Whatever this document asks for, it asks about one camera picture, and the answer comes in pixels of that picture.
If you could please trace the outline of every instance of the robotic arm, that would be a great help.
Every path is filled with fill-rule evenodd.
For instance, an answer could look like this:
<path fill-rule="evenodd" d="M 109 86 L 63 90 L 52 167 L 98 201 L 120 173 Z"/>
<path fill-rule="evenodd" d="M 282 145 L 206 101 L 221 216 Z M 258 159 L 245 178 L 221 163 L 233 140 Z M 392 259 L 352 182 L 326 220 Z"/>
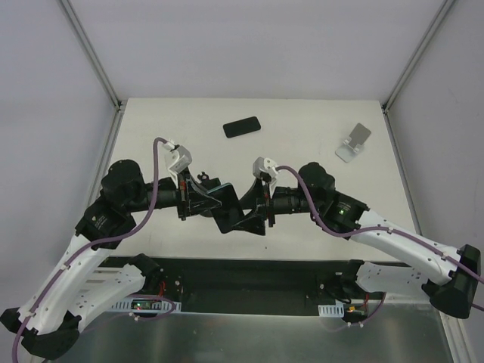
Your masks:
<path fill-rule="evenodd" d="M 7 309 L 0 321 L 23 337 L 22 345 L 33 355 L 48 359 L 62 356 L 79 334 L 102 312 L 133 293 L 156 295 L 164 281 L 162 269 L 145 255 L 133 258 L 109 281 L 89 292 L 80 291 L 88 276 L 117 248 L 116 236 L 134 234 L 133 212 L 176 207 L 178 217 L 212 217 L 222 233 L 246 231 L 265 235 L 266 221 L 275 224 L 280 214 L 312 213 L 327 233 L 367 244 L 406 263 L 409 267 L 349 261 L 338 284 L 345 293 L 391 292 L 428 296 L 438 310 L 468 318 L 477 280 L 452 260 L 480 275 L 480 251 L 438 244 L 394 225 L 364 203 L 336 191 L 334 177 L 317 163 L 305 165 L 297 175 L 297 188 L 277 187 L 279 167 L 274 160 L 259 158 L 253 164 L 253 186 L 238 199 L 231 184 L 190 174 L 187 149 L 163 140 L 169 151 L 170 177 L 145 184 L 132 160 L 114 163 L 101 182 L 101 196 L 85 211 L 67 251 L 48 280 L 25 305 Z M 109 242 L 96 244 L 95 241 Z M 432 250 L 425 247 L 429 244 Z M 183 291 L 170 297 L 181 301 Z"/>

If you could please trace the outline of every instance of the white backdrop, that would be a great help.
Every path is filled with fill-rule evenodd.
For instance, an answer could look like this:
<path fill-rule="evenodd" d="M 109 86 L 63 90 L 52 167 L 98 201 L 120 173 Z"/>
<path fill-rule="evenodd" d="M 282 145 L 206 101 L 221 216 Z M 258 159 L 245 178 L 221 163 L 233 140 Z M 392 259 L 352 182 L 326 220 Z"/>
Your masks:
<path fill-rule="evenodd" d="M 26 302 L 73 233 L 113 108 L 56 2 L 0 2 L 0 312 Z M 0 327 L 0 361 L 14 335 Z"/>
<path fill-rule="evenodd" d="M 442 0 L 72 0 L 122 99 L 385 101 Z"/>
<path fill-rule="evenodd" d="M 390 112 L 423 233 L 484 251 L 484 2 L 458 2 Z M 484 289 L 476 303 L 484 305 Z M 484 313 L 465 321 L 484 361 Z"/>

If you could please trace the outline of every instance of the tabletop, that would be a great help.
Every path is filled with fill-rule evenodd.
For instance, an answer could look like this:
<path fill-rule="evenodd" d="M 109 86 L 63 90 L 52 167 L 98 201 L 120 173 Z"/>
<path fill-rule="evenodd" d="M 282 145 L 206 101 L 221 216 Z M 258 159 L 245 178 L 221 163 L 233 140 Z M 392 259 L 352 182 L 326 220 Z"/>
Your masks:
<path fill-rule="evenodd" d="M 258 132 L 226 138 L 222 125 L 257 116 Z M 350 163 L 335 150 L 357 123 L 371 130 L 364 150 Z M 133 159 L 144 180 L 153 178 L 152 143 L 172 138 L 193 157 L 192 175 L 233 184 L 242 197 L 254 177 L 257 157 L 279 165 L 301 166 L 316 161 L 335 177 L 337 190 L 377 211 L 388 220 L 414 231 L 395 154 L 380 104 L 376 101 L 310 101 L 211 98 L 130 98 L 113 149 L 111 163 Z M 160 177 L 168 176 L 160 148 Z M 278 185 L 296 187 L 296 179 L 281 171 Z M 136 213 L 140 222 L 144 213 Z M 266 236 L 241 231 L 221 234 L 212 219 L 178 219 L 174 208 L 157 210 L 147 225 L 123 241 L 115 256 L 210 259 L 395 261 L 372 247 L 325 234 L 308 214 L 276 216 Z"/>

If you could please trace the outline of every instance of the white table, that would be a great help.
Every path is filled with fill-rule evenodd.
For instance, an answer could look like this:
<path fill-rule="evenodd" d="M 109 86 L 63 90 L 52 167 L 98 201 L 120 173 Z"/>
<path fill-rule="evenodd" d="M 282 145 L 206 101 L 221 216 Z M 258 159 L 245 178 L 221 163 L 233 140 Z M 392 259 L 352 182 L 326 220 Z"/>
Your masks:
<path fill-rule="evenodd" d="M 262 130 L 227 139 L 222 125 L 257 116 Z M 356 123 L 372 134 L 351 163 L 334 151 Z M 392 145 L 376 101 L 304 101 L 258 99 L 131 98 L 126 106 L 111 162 L 136 160 L 145 181 L 153 178 L 151 145 L 156 136 L 173 138 L 193 157 L 193 175 L 231 182 L 239 197 L 252 185 L 252 163 L 270 157 L 279 165 L 299 169 L 319 162 L 336 178 L 337 190 L 365 202 L 379 214 L 414 230 Z M 168 176 L 163 155 L 160 177 Z M 296 186 L 281 172 L 281 186 Z M 139 222 L 144 213 L 136 213 Z M 227 259 L 300 259 L 394 261 L 385 253 L 355 242 L 331 237 L 308 214 L 276 216 L 267 235 L 233 231 L 220 234 L 215 222 L 201 216 L 182 222 L 175 208 L 155 211 L 139 233 L 125 240 L 115 256 Z"/>

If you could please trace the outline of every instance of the gray floor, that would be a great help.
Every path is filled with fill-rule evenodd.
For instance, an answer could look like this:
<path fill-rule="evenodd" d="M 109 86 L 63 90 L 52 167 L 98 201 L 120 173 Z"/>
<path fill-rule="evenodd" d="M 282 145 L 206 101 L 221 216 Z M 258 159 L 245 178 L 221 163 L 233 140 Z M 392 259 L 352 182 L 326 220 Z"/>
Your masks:
<path fill-rule="evenodd" d="M 104 314 L 93 325 L 109 318 Z M 341 320 L 254 315 L 119 318 L 90 333 L 62 363 L 111 362 L 452 362 L 442 323 L 429 306 L 385 305 L 362 329 L 328 333 Z"/>

